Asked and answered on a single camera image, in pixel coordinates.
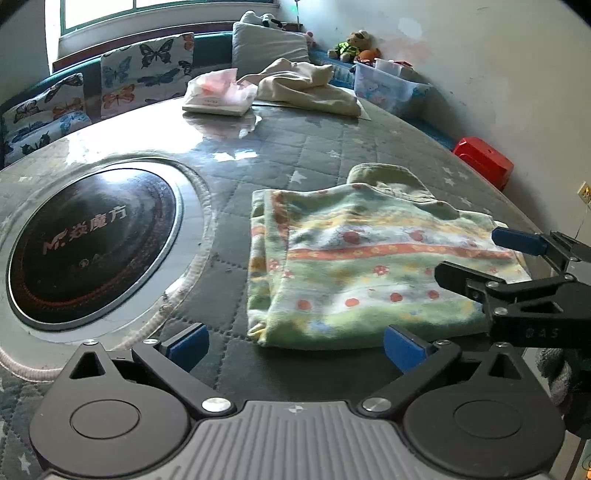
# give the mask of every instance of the window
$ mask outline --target window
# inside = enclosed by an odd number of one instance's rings
[[[172,5],[202,4],[228,0],[60,0],[61,34],[78,30],[102,20]],[[271,4],[273,0],[248,0]]]

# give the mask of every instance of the gray pillow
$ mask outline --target gray pillow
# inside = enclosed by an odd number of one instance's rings
[[[310,61],[305,36],[242,22],[234,23],[232,68],[238,78],[260,73],[276,59]]]

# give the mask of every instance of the pink plastic package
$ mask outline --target pink plastic package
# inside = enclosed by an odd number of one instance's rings
[[[209,72],[190,80],[183,110],[242,116],[251,107],[258,87],[250,82],[236,83],[238,69]]]

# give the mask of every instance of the electrical outlet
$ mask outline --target electrical outlet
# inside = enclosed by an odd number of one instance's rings
[[[579,197],[581,197],[581,200],[585,202],[585,204],[589,205],[589,203],[591,202],[591,187],[587,182],[584,182],[581,185],[581,188],[579,189],[578,193]]]

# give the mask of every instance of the gray quilted tablecloth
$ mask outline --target gray quilted tablecloth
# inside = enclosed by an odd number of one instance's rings
[[[297,352],[262,349],[249,341],[246,268],[254,190],[320,190],[344,183],[355,164],[397,164],[458,209],[535,229],[457,157],[368,103],[371,121],[275,107],[256,107],[241,119],[199,117],[183,114],[180,105],[180,99],[170,100],[101,122],[2,171],[0,238],[8,225],[3,220],[41,184],[92,171],[107,155],[157,155],[198,172],[209,185],[216,213],[213,248],[197,286],[160,335],[168,338],[194,322],[207,324],[210,351],[193,374],[238,403],[357,402],[398,374],[381,349]],[[0,369],[0,479],[31,479],[41,473],[28,442],[28,422],[49,388]]]

